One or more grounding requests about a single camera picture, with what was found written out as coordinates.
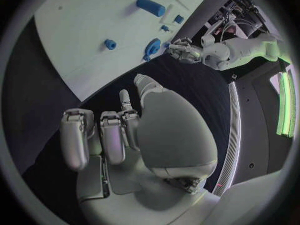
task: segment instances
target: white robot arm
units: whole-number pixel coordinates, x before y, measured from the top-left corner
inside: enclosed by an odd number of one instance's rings
[[[183,63],[202,62],[215,70],[227,70],[247,64],[253,58],[263,57],[271,62],[278,58],[291,63],[287,49],[274,34],[261,33],[256,38],[232,38],[215,43],[211,34],[201,38],[201,47],[192,45],[189,38],[176,40],[167,52]]]

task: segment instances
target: blue cylinder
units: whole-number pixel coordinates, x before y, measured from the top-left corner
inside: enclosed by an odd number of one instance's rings
[[[106,39],[104,44],[109,50],[114,50],[117,46],[117,43],[115,41],[109,39]]]
[[[157,17],[161,17],[166,11],[166,8],[163,5],[151,0],[137,0],[136,5]]]

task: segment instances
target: humanoid robot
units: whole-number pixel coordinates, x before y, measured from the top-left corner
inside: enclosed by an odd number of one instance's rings
[[[254,57],[290,62],[284,43],[274,35],[232,38],[215,43],[189,38],[169,44],[166,52],[183,63],[226,70]],[[205,221],[219,197],[204,189],[217,166],[213,135],[199,112],[182,96],[149,76],[134,79],[142,109],[132,108],[126,90],[121,111],[104,111],[99,121],[84,109],[65,111],[60,124],[62,153],[78,171],[77,198],[92,224],[181,224],[197,206]]]

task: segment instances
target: white board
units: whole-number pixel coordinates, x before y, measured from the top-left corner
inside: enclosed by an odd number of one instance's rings
[[[161,55],[203,0],[152,0],[168,12],[157,17],[137,0],[47,0],[35,13],[41,43],[67,86],[81,100],[123,73],[144,63],[148,43],[158,38]],[[181,24],[174,22],[184,17]],[[161,30],[167,25],[170,31]],[[114,40],[114,50],[105,47]]]

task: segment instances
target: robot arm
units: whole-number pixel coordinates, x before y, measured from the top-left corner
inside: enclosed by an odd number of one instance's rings
[[[222,43],[215,43],[215,38],[208,34],[201,38],[201,45],[202,48],[192,45],[189,38],[178,39],[168,46],[167,52],[183,63],[202,62],[221,71],[245,65],[256,57],[271,62],[280,58],[291,63],[283,41],[270,33],[251,39],[236,37]]]

